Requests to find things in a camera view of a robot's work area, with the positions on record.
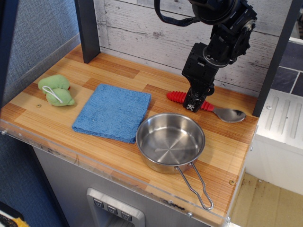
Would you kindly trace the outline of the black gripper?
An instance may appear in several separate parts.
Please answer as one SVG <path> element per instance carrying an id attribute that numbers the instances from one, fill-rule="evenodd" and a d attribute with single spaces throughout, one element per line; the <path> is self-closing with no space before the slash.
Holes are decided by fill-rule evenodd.
<path id="1" fill-rule="evenodd" d="M 203 55 L 205 47 L 203 43 L 195 43 L 182 70 L 182 75 L 190 83 L 183 107 L 194 113 L 199 108 L 208 110 L 206 97 L 214 93 L 214 77 L 218 71 L 217 67 L 206 61 Z"/>

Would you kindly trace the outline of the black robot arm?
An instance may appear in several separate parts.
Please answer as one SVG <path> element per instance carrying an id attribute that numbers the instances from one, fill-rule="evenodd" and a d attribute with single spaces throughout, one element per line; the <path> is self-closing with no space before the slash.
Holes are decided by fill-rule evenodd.
<path id="1" fill-rule="evenodd" d="M 194 44 L 182 71 L 190 83 L 183 107 L 197 112 L 214 93 L 218 70 L 246 54 L 257 14 L 245 0 L 192 0 L 191 4 L 196 19 L 213 27 L 210 43 Z"/>

